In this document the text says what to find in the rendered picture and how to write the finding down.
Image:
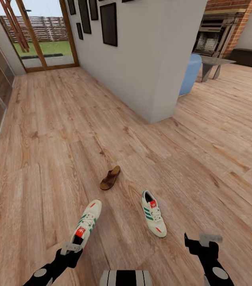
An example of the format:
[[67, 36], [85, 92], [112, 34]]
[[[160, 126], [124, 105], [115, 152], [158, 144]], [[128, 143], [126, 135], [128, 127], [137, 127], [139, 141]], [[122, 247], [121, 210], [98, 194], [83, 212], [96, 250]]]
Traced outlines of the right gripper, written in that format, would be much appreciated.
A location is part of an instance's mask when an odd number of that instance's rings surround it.
[[184, 234], [184, 237], [185, 247], [189, 247], [190, 254], [198, 255], [200, 260], [205, 254], [212, 254], [215, 258], [218, 258], [217, 243], [209, 242], [209, 247], [204, 247], [197, 240], [189, 240], [186, 234]]

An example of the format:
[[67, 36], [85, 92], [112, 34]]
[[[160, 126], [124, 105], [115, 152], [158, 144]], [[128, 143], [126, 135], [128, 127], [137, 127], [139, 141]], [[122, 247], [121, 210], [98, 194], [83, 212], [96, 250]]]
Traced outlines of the sandal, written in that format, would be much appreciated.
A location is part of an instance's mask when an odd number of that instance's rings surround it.
[[116, 177], [120, 173], [120, 166], [114, 167], [113, 170], [108, 171], [106, 178], [104, 178], [100, 184], [101, 190], [109, 190], [114, 186]]

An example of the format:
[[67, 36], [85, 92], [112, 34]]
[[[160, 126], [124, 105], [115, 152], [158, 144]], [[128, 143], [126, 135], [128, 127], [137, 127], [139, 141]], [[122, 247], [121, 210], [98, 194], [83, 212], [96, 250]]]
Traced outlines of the gym shoe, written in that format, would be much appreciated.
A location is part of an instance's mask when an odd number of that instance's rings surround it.
[[156, 236], [164, 238], [167, 234], [167, 229], [157, 200], [148, 190], [145, 190], [140, 197], [140, 202], [145, 213], [148, 227]]
[[87, 245], [87, 240], [93, 229], [95, 221], [99, 218], [102, 210], [102, 203], [100, 200], [94, 200], [89, 203], [83, 212], [83, 215], [72, 235], [70, 243], [78, 244], [82, 246], [84, 250]]

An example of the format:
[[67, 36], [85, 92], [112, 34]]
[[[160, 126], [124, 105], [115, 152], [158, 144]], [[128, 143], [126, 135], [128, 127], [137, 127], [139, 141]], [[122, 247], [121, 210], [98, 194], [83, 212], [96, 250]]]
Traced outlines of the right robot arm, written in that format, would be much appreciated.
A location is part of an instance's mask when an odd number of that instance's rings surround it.
[[199, 233], [200, 240], [189, 240], [184, 234], [185, 247], [190, 254], [198, 255], [204, 268], [205, 286], [234, 286], [228, 273], [218, 261], [217, 242], [223, 242], [223, 237], [217, 234]]

